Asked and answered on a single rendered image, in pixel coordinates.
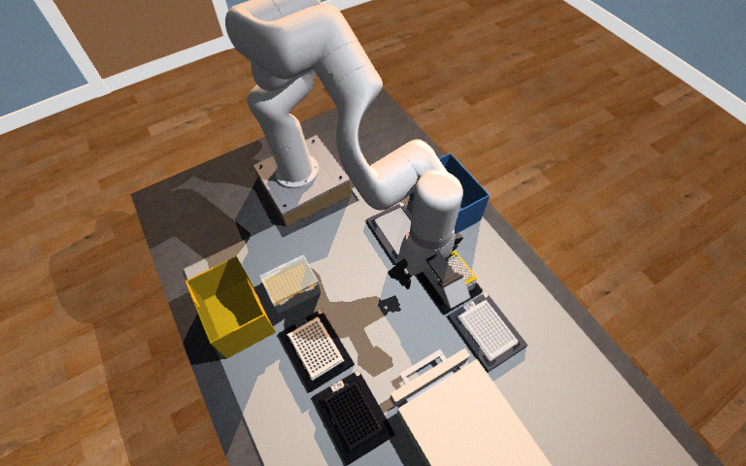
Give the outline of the blue open-top box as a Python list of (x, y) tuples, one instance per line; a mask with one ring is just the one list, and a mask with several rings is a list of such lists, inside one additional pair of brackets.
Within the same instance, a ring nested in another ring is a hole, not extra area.
[(490, 195), (451, 153), (440, 157), (439, 160), (448, 173), (459, 180), (463, 189), (462, 201), (454, 229), (455, 234), (457, 234), (482, 219)]

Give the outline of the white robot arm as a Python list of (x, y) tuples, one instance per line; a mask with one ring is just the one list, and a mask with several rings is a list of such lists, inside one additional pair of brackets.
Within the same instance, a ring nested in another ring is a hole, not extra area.
[[(427, 250), (448, 245), (462, 187), (429, 145), (411, 141), (371, 166), (363, 157), (359, 124), (383, 82), (336, 8), (321, 5), (321, 0), (251, 0), (227, 12), (225, 28), (233, 47), (251, 61), (256, 86), (248, 106), (272, 151), (280, 185), (300, 188), (319, 172), (299, 121), (289, 114), (311, 92), (316, 72), (338, 109), (339, 157), (363, 200), (383, 211), (414, 192), (413, 241)], [(440, 280), (446, 306), (470, 298), (463, 275), (441, 252), (426, 262)]]

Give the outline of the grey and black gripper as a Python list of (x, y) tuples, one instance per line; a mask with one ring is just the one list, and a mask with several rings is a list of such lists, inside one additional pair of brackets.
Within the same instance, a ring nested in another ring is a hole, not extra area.
[[(388, 274), (392, 279), (396, 279), (402, 286), (404, 285), (407, 289), (409, 289), (411, 285), (410, 278), (430, 267), (426, 262), (427, 258), (438, 252), (441, 252), (447, 262), (449, 262), (449, 258), (452, 256), (452, 252), (458, 248), (458, 244), (461, 242), (462, 239), (463, 237), (460, 235), (460, 233), (455, 234), (454, 231), (451, 241), (449, 242), (450, 244), (448, 243), (448, 245), (438, 250), (427, 250), (418, 246), (413, 241), (410, 231), (408, 231), (401, 243), (398, 256), (400, 262), (397, 263), (393, 268), (391, 268), (388, 271)], [(408, 270), (408, 274), (404, 271), (405, 268)]]

